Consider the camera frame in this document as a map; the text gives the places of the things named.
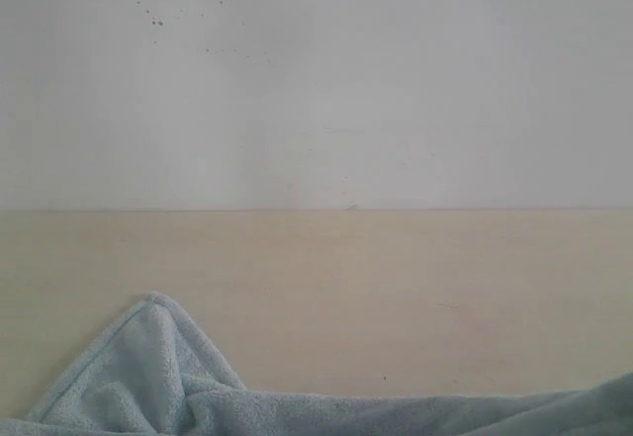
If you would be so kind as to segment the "light blue fleece towel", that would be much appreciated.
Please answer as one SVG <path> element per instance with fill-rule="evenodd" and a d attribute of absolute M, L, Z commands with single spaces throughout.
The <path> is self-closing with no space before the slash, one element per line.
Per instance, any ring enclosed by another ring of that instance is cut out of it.
<path fill-rule="evenodd" d="M 628 435 L 632 379 L 523 396 L 361 398 L 247 388 L 172 299 L 113 321 L 5 435 Z"/>

